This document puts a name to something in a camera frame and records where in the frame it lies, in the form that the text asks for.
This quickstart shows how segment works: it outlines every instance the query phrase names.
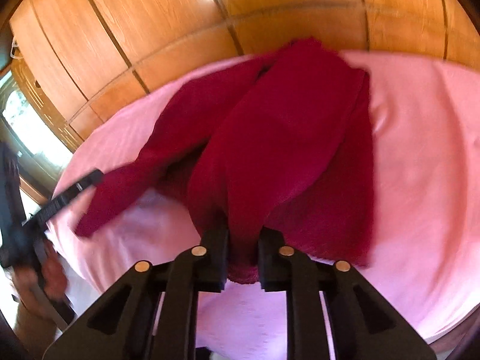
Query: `wooden wall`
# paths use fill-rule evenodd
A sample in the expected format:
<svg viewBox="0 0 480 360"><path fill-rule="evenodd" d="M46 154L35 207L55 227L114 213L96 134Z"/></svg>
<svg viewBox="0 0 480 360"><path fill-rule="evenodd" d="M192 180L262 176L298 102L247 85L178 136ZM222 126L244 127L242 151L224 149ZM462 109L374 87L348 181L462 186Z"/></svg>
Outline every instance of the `wooden wall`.
<svg viewBox="0 0 480 360"><path fill-rule="evenodd" d="M24 0L10 24L42 90L83 139L194 68L294 37L480 70L480 36L456 0Z"/></svg>

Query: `dark red fabric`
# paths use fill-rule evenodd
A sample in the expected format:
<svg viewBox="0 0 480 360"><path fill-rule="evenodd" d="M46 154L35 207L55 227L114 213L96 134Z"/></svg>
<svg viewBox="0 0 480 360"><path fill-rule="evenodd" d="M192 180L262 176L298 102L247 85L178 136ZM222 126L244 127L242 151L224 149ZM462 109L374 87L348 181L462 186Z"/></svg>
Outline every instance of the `dark red fabric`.
<svg viewBox="0 0 480 360"><path fill-rule="evenodd" d="M262 226L316 257L366 263L373 226L369 76L314 39L185 84L135 162L105 175L76 234L147 188L203 231L230 229L229 277L257 278Z"/></svg>

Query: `metal rivet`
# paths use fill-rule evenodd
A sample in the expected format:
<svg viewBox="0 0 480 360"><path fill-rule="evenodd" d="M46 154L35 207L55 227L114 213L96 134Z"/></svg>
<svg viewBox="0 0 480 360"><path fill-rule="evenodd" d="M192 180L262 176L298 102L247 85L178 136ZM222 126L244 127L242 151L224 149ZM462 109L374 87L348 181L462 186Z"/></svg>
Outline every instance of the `metal rivet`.
<svg viewBox="0 0 480 360"><path fill-rule="evenodd" d="M135 264L135 271L137 272L146 272L150 269L150 263L148 261L138 261Z"/></svg>
<svg viewBox="0 0 480 360"><path fill-rule="evenodd" d="M291 246L282 246L280 249L278 249L278 253L280 253L282 256L292 256L295 253L295 250Z"/></svg>
<svg viewBox="0 0 480 360"><path fill-rule="evenodd" d="M194 248L192 248L191 253L194 256L205 256L205 254L207 253L207 249L203 246L195 246Z"/></svg>
<svg viewBox="0 0 480 360"><path fill-rule="evenodd" d="M337 261L335 263L335 268L340 272L348 272L350 270L350 264L346 261Z"/></svg>

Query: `black plastic bracket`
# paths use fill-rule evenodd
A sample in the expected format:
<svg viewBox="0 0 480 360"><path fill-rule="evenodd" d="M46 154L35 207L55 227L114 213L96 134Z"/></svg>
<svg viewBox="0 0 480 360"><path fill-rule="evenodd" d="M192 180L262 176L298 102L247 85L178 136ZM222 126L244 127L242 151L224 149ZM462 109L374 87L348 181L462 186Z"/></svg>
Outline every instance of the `black plastic bracket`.
<svg viewBox="0 0 480 360"><path fill-rule="evenodd" d="M315 262L264 228L259 275L265 291L286 291L288 359L330 359L319 291L325 294L337 360L435 360L426 342L348 262Z"/></svg>
<svg viewBox="0 0 480 360"><path fill-rule="evenodd" d="M44 360L193 360L198 291L224 289L227 248L228 231L212 230L172 262L136 263L63 333Z"/></svg>

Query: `pink bed sheet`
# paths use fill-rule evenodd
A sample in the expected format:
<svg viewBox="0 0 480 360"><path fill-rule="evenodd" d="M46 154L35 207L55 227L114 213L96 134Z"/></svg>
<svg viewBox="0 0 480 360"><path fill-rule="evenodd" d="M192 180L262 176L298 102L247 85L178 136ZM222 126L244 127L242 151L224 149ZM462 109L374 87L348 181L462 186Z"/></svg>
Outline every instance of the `pink bed sheet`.
<svg viewBox="0 0 480 360"><path fill-rule="evenodd" d="M371 265L361 272L431 338L480 303L480 75L414 55L343 56L371 72L376 227ZM78 149L57 190L94 167L133 161L184 82L245 58L200 68L119 111ZM153 190L91 239L79 239L71 229L91 195L50 229L59 252L100 292L136 261L164 263L199 241L186 209ZM231 359L284 359L284 294L232 282L221 294L201 294L197 345Z"/></svg>

